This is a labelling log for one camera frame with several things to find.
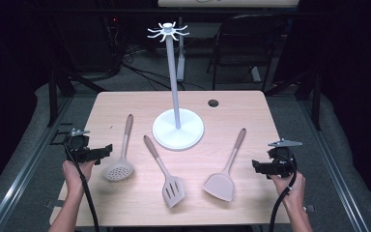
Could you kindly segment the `person's right hand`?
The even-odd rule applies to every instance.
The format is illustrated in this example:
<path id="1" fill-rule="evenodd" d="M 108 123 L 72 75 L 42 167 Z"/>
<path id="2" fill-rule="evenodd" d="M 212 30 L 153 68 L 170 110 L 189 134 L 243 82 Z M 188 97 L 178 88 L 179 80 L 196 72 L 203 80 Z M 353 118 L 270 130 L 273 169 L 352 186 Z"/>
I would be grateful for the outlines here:
<path id="1" fill-rule="evenodd" d="M 303 209 L 305 178 L 300 172 L 297 172 L 297 176 L 291 175 L 287 178 L 271 175 L 271 180 L 275 184 L 276 192 L 279 195 L 282 194 L 284 189 L 289 190 L 283 198 L 283 204 L 287 211 Z"/>

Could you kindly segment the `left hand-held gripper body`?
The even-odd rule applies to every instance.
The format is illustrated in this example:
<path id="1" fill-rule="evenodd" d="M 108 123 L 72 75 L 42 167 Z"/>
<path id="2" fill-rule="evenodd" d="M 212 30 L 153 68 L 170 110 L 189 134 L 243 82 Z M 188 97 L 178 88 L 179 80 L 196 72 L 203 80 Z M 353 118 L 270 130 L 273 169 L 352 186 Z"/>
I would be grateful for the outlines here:
<path id="1" fill-rule="evenodd" d="M 66 134 L 64 139 L 64 147 L 67 154 L 67 160 L 86 162 L 93 158 L 91 157 L 91 149 L 89 144 L 88 130 L 72 129 Z"/>

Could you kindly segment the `black frame leg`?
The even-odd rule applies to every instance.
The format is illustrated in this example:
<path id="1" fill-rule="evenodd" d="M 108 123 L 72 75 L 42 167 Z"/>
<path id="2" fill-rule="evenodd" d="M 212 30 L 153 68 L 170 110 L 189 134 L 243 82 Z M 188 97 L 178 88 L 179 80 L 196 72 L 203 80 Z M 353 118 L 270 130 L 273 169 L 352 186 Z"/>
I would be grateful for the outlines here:
<path id="1" fill-rule="evenodd" d="M 319 131 L 321 129 L 321 126 L 320 126 L 320 99 L 321 99 L 321 77 L 316 72 L 315 73 L 315 78 L 314 78 L 311 118 L 312 118 L 312 122 L 313 122 L 317 131 Z"/>
<path id="2" fill-rule="evenodd" d="M 58 117 L 57 84 L 54 72 L 50 73 L 48 79 L 48 93 L 49 93 L 49 121 L 47 125 L 51 127 Z"/>

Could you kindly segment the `white utensil rack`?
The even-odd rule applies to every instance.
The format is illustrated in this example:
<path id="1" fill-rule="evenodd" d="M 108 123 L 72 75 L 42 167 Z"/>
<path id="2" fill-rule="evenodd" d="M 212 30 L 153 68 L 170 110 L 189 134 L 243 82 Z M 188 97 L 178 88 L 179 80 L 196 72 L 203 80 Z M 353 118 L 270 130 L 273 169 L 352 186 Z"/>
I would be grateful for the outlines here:
<path id="1" fill-rule="evenodd" d="M 195 146 L 205 131 L 202 118 L 192 110 L 180 108 L 179 103 L 174 41 L 186 36 L 186 27 L 176 28 L 175 22 L 160 23 L 158 26 L 158 29 L 149 29 L 149 38 L 160 38 L 160 42 L 166 45 L 173 107 L 156 117 L 152 133 L 156 142 L 165 149 L 183 151 Z"/>

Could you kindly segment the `black folding chair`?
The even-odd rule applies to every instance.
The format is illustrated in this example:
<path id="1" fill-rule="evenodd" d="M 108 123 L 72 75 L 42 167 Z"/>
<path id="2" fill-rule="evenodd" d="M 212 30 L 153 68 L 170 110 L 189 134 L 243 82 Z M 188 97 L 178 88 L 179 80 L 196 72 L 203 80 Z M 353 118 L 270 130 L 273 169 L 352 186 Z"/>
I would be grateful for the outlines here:
<path id="1" fill-rule="evenodd" d="M 238 14 L 224 20 L 214 36 L 213 54 L 207 72 L 213 70 L 216 87 L 218 68 L 265 67 L 260 80 L 264 91 L 269 80 L 276 42 L 288 27 L 288 20 L 275 14 Z"/>

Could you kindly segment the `person's left hand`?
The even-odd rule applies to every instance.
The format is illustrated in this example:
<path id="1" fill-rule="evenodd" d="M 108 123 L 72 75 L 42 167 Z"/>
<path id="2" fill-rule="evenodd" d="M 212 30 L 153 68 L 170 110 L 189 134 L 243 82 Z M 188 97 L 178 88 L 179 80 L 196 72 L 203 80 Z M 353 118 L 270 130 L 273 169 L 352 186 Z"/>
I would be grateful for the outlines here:
<path id="1" fill-rule="evenodd" d="M 65 160 L 63 162 L 63 172 L 67 183 L 68 194 L 76 195 L 83 192 L 83 184 L 80 174 L 83 174 L 85 180 L 89 181 L 94 164 L 93 161 L 80 163 L 78 165 L 80 170 L 77 170 L 72 161 Z"/>

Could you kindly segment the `grey perforated skimmer spoon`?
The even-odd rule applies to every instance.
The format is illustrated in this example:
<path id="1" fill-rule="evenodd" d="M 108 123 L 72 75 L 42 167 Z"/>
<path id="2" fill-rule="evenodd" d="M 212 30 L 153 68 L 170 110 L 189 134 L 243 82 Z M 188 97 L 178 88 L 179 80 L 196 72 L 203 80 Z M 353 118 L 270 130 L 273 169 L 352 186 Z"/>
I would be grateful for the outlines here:
<path id="1" fill-rule="evenodd" d="M 129 114 L 126 121 L 122 151 L 119 159 L 110 164 L 102 171 L 102 177 L 109 182 L 120 182 L 128 178 L 134 168 L 131 163 L 127 161 L 128 141 L 133 124 L 133 115 Z"/>

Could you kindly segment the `grey slotted spatula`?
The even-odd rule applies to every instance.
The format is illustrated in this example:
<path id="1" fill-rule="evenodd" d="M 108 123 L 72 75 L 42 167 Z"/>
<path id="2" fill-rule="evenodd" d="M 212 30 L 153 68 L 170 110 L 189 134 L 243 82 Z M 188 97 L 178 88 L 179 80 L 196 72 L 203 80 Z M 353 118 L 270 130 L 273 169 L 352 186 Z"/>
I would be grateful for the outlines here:
<path id="1" fill-rule="evenodd" d="M 165 177 L 165 181 L 162 187 L 162 197 L 164 199 L 164 202 L 169 208 L 173 208 L 186 196 L 182 179 L 169 173 L 161 158 L 159 157 L 159 154 L 151 138 L 147 135 L 144 135 L 143 140 Z"/>

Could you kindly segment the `grey solid spatula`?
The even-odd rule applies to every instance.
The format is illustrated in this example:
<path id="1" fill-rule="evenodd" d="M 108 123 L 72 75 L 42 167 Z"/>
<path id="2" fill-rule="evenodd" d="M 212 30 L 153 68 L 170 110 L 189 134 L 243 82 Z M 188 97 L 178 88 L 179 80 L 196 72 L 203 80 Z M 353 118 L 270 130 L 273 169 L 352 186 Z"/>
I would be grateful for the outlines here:
<path id="1" fill-rule="evenodd" d="M 221 172 L 212 174 L 204 183 L 203 190 L 213 197 L 230 202 L 234 198 L 234 182 L 230 176 L 230 169 L 234 159 L 240 150 L 246 135 L 246 129 L 242 128 L 237 137 L 236 143 L 224 169 Z"/>

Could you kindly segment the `metal floor rail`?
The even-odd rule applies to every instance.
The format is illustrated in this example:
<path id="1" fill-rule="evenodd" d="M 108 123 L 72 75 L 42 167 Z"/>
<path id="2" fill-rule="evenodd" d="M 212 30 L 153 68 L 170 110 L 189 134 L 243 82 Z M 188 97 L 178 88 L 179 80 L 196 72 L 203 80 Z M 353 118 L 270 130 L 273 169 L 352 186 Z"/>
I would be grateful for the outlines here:
<path id="1" fill-rule="evenodd" d="M 49 102 L 44 99 L 38 100 L 29 126 L 0 175 L 0 232 L 26 190 L 43 157 L 46 145 L 72 101 L 73 98 L 60 100 L 58 115 L 50 121 Z"/>
<path id="2" fill-rule="evenodd" d="M 324 138 L 323 132 L 317 130 L 311 119 L 310 106 L 305 101 L 299 101 L 299 106 L 308 127 L 311 129 L 313 136 L 317 140 L 318 147 L 322 152 L 322 161 L 328 171 L 329 177 L 351 225 L 356 232 L 370 232 L 363 216 L 361 215 L 354 196 L 348 188 L 348 185 L 346 184 L 345 179 L 333 157 L 331 149 Z"/>

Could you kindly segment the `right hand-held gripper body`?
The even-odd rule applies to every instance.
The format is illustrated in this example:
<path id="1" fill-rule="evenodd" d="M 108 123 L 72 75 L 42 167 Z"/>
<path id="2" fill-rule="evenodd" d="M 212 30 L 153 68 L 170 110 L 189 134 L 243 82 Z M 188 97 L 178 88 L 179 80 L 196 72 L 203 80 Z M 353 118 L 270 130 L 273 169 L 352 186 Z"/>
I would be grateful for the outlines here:
<path id="1" fill-rule="evenodd" d="M 291 148 L 301 145 L 301 142 L 284 138 L 270 143 L 271 149 L 268 151 L 268 154 L 272 159 L 271 175 L 279 175 L 282 178 L 286 178 L 295 173 L 298 166 Z"/>

